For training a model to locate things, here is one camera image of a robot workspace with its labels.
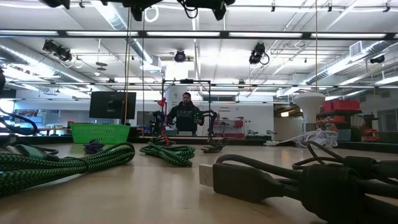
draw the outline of man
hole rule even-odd
[[[176,127],[179,131],[191,131],[195,134],[198,128],[198,124],[203,126],[204,117],[200,116],[199,119],[194,119],[196,112],[199,112],[199,108],[193,105],[191,101],[191,94],[184,93],[182,95],[182,102],[178,106],[174,106],[167,115],[167,123],[171,124],[173,119],[177,117]]]

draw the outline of green braided cable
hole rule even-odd
[[[169,164],[176,166],[192,166],[189,159],[195,157],[195,148],[191,146],[165,146],[164,138],[151,139],[148,146],[142,147],[140,152],[150,156],[162,158]]]
[[[115,144],[87,157],[66,157],[58,162],[0,154],[0,197],[71,175],[119,166],[131,161],[135,155],[134,146],[128,142]]]

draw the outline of computer monitor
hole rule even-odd
[[[127,106],[127,119],[135,119],[137,93],[96,91],[91,94],[90,118],[124,119]]]

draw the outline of green plastic crate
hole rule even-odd
[[[77,144],[88,143],[97,139],[103,144],[117,144],[127,141],[130,127],[111,124],[70,124],[73,142]]]

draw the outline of ceiling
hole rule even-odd
[[[391,10],[382,12],[386,0],[333,0],[331,12],[302,12],[302,9],[315,7],[314,0],[276,0],[275,12],[271,12],[272,1],[268,0],[236,0],[230,7],[225,18],[217,21],[209,10],[200,10],[196,19],[196,30],[257,30],[257,31],[328,31],[328,32],[396,32],[398,0],[389,1]],[[327,9],[329,0],[318,0],[318,7]],[[85,8],[78,7],[72,1],[69,10],[63,7],[47,8],[38,1],[1,1],[0,29],[54,29],[54,30],[112,30],[106,19],[90,1],[84,1]],[[115,4],[120,16],[127,21],[128,9]],[[360,12],[364,10],[377,12]],[[154,16],[154,10],[148,11],[148,17]],[[176,1],[164,1],[159,4],[159,17],[154,22],[131,22],[132,30],[193,30],[193,22],[187,18],[184,10]],[[26,46],[26,51],[33,50],[47,56],[42,50],[45,39],[41,37],[14,37],[14,41]],[[84,64],[81,68],[71,67],[74,71],[98,82],[108,78],[124,81],[124,61],[126,41],[122,39],[102,39],[98,54],[97,39],[66,39],[53,38],[62,46],[71,49]],[[188,77],[196,78],[195,44],[193,39],[144,39],[137,40],[146,52],[162,59],[162,65],[174,63],[171,52],[184,50],[192,58],[185,62],[190,68]],[[235,82],[245,79],[252,83],[300,83],[307,74],[315,71],[315,65],[322,68],[326,63],[347,53],[349,46],[356,41],[303,41],[296,40],[233,40],[233,39],[198,39],[200,78],[213,82]],[[268,49],[271,61],[268,65],[253,66],[248,60],[251,50],[257,42],[263,42]],[[146,82],[161,81],[160,73],[144,72],[137,55],[129,64],[129,81],[139,82],[144,76]],[[107,63],[106,71],[96,76],[97,61]],[[364,66],[353,65],[337,75],[348,79],[364,70]],[[326,78],[322,85],[336,85],[334,78]]]

